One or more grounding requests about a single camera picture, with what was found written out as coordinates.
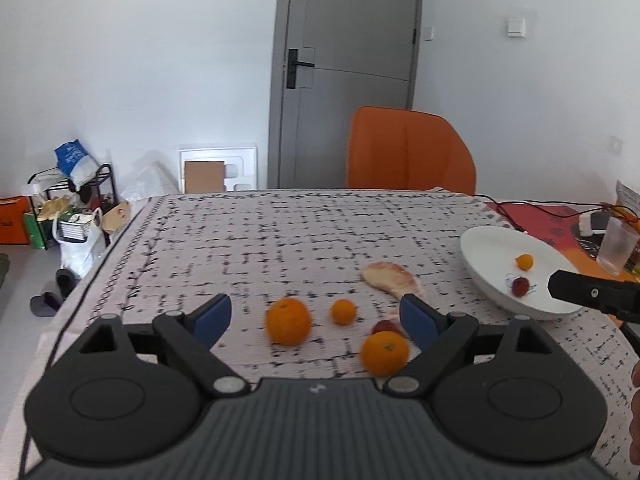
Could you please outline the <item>person's right hand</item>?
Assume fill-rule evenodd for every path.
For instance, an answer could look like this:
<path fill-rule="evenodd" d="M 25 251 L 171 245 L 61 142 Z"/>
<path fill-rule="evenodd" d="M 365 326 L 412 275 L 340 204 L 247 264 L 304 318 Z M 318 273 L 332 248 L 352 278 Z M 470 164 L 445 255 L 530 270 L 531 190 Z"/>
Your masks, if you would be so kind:
<path fill-rule="evenodd" d="M 634 396 L 631 400 L 631 423 L 629 426 L 630 445 L 629 459 L 633 465 L 640 465 L 640 362 L 637 362 L 631 372 L 631 383 L 634 386 Z"/>

